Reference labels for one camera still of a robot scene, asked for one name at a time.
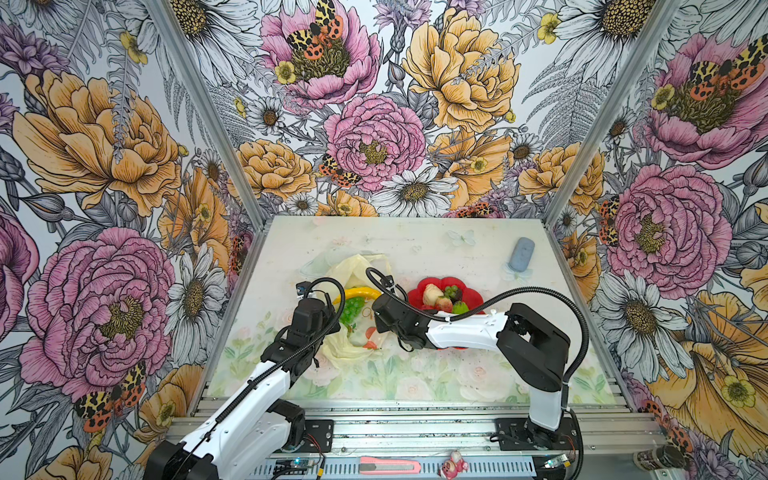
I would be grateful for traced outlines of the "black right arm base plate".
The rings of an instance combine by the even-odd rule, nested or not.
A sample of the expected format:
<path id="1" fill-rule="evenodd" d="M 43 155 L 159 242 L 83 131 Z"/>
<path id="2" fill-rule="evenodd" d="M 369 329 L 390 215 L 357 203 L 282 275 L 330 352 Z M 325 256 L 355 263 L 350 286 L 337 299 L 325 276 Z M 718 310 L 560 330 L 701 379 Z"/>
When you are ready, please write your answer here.
<path id="1" fill-rule="evenodd" d="M 582 446 L 581 436 L 569 417 L 560 421 L 556 431 L 539 427 L 527 418 L 497 418 L 495 432 L 490 436 L 502 451 L 577 450 Z"/>

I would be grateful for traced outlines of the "white fake garlic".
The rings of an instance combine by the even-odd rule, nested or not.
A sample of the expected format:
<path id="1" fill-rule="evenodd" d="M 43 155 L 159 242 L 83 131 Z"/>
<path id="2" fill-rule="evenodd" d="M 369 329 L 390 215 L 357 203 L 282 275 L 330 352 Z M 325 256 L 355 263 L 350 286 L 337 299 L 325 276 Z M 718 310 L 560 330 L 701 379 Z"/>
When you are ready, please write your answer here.
<path id="1" fill-rule="evenodd" d="M 427 284 L 422 293 L 424 306 L 434 307 L 438 300 L 444 296 L 444 292 L 435 284 Z"/>

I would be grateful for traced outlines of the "red flower-shaped plate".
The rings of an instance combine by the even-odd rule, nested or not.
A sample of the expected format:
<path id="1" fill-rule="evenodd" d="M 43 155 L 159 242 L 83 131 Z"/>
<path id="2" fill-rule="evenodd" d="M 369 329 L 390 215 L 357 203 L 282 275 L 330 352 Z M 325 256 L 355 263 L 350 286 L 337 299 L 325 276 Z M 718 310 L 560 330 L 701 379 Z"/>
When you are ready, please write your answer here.
<path id="1" fill-rule="evenodd" d="M 416 307 L 416 308 L 418 308 L 420 310 L 430 310 L 430 311 L 441 312 L 441 311 L 438 311 L 435 308 L 435 306 L 434 307 L 429 307 L 429 306 L 424 306 L 423 305 L 422 293 L 423 293 L 423 290 L 426 287 L 426 285 L 430 284 L 430 283 L 437 285 L 439 288 L 441 288 L 443 290 L 443 292 L 444 292 L 444 289 L 445 289 L 446 286 L 458 285 L 462 289 L 462 291 L 463 291 L 462 299 L 460 301 L 465 302 L 469 306 L 470 310 L 479 307 L 484 302 L 484 300 L 483 300 L 483 298 L 482 298 L 482 296 L 480 295 L 479 292 L 477 292 L 476 290 L 474 290 L 472 288 L 467 287 L 466 284 L 463 281 L 461 281 L 460 279 L 458 279 L 458 278 L 455 278 L 455 277 L 444 277 L 444 278 L 428 277 L 428 278 L 425 278 L 425 279 L 421 280 L 419 282 L 418 286 L 415 289 L 413 289 L 413 290 L 408 292 L 407 299 L 408 299 L 408 303 L 411 306 Z"/>

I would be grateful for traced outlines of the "red fake cabbage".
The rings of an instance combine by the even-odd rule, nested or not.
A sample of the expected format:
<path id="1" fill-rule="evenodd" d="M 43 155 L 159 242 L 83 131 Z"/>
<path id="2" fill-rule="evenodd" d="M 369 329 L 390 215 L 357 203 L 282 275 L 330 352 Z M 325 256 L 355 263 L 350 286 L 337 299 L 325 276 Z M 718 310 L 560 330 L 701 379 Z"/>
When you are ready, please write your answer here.
<path id="1" fill-rule="evenodd" d="M 453 312 L 453 302 L 448 297 L 439 297 L 435 301 L 435 308 L 438 311 L 441 311 L 441 312 L 452 313 Z"/>

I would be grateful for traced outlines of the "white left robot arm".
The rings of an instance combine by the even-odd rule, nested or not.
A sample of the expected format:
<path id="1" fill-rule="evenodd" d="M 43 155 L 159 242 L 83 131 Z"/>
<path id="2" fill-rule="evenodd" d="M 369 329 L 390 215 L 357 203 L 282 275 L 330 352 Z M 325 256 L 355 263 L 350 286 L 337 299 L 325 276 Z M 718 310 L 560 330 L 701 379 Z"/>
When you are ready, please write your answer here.
<path id="1" fill-rule="evenodd" d="M 291 323 L 223 406 L 181 441 L 163 441 L 147 461 L 145 479 L 244 479 L 272 453 L 300 446 L 305 411 L 283 399 L 316 363 L 341 312 L 326 298 L 302 298 Z"/>

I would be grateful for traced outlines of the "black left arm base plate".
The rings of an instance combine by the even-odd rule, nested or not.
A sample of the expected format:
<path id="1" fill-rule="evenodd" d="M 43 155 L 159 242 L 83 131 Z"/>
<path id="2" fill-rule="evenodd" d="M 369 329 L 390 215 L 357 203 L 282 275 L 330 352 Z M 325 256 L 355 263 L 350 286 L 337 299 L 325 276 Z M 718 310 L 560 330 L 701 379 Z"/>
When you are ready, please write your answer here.
<path id="1" fill-rule="evenodd" d="M 335 422 L 330 419 L 307 419 L 305 421 L 305 439 L 302 440 L 298 452 L 316 454 L 321 451 L 327 454 L 331 451 L 334 438 Z"/>

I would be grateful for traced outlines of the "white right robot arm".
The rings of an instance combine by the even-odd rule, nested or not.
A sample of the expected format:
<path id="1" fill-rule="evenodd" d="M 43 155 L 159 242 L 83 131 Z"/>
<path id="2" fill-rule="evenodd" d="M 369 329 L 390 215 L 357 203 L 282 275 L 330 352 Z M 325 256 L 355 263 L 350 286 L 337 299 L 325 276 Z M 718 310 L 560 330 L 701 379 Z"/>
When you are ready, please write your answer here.
<path id="1" fill-rule="evenodd" d="M 376 329 L 393 332 L 403 346 L 415 350 L 464 348 L 499 353 L 530 389 L 528 425 L 555 432 L 565 405 L 566 366 L 570 338 L 523 303 L 505 312 L 491 310 L 459 320 L 424 310 L 382 295 L 373 303 Z"/>

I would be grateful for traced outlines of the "yellow fake banana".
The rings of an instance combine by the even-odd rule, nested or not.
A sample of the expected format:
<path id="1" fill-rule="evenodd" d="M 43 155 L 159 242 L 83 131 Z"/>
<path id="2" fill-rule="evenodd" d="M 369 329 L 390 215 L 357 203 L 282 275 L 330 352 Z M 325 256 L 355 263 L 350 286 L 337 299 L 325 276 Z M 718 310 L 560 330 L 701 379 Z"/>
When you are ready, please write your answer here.
<path id="1" fill-rule="evenodd" d="M 374 288 L 370 287 L 355 287 L 351 289 L 345 289 L 344 290 L 344 300 L 346 303 L 350 302 L 352 299 L 355 298 L 362 298 L 365 301 L 367 300 L 376 300 L 378 299 L 382 293 Z"/>

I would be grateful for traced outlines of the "yellowish plastic bag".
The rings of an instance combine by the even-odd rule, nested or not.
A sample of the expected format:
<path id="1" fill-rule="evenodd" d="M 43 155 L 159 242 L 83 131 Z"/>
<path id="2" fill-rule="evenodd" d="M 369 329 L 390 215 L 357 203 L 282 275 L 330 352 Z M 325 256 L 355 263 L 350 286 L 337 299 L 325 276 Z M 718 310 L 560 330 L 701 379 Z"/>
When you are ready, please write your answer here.
<path id="1" fill-rule="evenodd" d="M 333 265 L 326 275 L 336 279 L 345 289 L 370 287 L 380 291 L 367 278 L 366 270 L 373 267 L 385 274 L 391 274 L 389 259 L 384 254 L 355 254 Z M 321 351 L 335 368 L 341 370 L 347 365 L 366 363 L 371 355 L 383 352 L 392 334 L 378 333 L 374 321 L 373 302 L 367 300 L 357 318 L 357 328 L 348 330 L 340 323 L 337 333 L 325 337 Z"/>

